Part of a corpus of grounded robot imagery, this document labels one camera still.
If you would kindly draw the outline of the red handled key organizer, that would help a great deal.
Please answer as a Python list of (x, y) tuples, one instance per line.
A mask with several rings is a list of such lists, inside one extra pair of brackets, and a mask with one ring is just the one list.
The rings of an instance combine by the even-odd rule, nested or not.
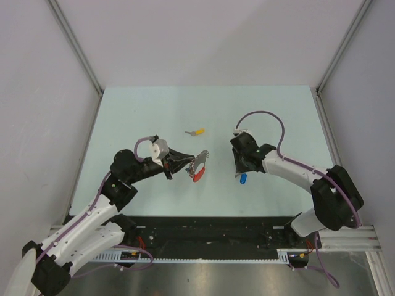
[(209, 152), (203, 150), (198, 154), (186, 168), (186, 172), (194, 183), (198, 182), (206, 171), (206, 161), (209, 158)]

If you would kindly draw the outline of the yellow tagged key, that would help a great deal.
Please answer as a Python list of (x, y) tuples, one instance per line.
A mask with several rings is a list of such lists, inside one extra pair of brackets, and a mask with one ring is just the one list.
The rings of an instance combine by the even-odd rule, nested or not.
[(199, 136), (205, 133), (205, 129), (197, 129), (195, 131), (185, 131), (186, 134), (189, 134), (190, 136)]

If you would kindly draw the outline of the blue tagged key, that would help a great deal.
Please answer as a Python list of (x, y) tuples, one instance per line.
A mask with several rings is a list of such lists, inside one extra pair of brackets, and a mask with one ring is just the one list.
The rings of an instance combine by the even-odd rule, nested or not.
[(235, 174), (235, 178), (238, 178), (241, 184), (245, 184), (247, 181), (247, 173), (237, 173)]

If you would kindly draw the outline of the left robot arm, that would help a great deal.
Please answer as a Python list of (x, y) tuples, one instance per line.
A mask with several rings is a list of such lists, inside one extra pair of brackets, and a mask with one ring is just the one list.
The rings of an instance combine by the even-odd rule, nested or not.
[(26, 255), (34, 250), (34, 270), (29, 278), (41, 295), (58, 295), (72, 276), (102, 251), (135, 242), (135, 223), (121, 210), (138, 193), (134, 183), (163, 174), (168, 180), (186, 169), (196, 172), (196, 156), (177, 152), (162, 140), (149, 145), (151, 154), (141, 158), (136, 150), (120, 150), (110, 170), (88, 205), (57, 232), (42, 242), (29, 241), (23, 246)]

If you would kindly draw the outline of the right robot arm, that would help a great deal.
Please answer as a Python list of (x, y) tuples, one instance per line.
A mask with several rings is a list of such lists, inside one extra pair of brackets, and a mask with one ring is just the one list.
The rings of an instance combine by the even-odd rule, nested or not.
[(283, 178), (307, 191), (313, 207), (296, 215), (285, 231), (285, 241), (291, 247), (300, 247), (307, 236), (328, 228), (338, 231), (342, 227), (358, 228), (355, 214), (364, 201), (348, 172), (339, 165), (332, 168), (307, 168), (278, 155), (270, 144), (258, 146), (246, 129), (236, 129), (230, 140), (237, 174), (260, 172)]

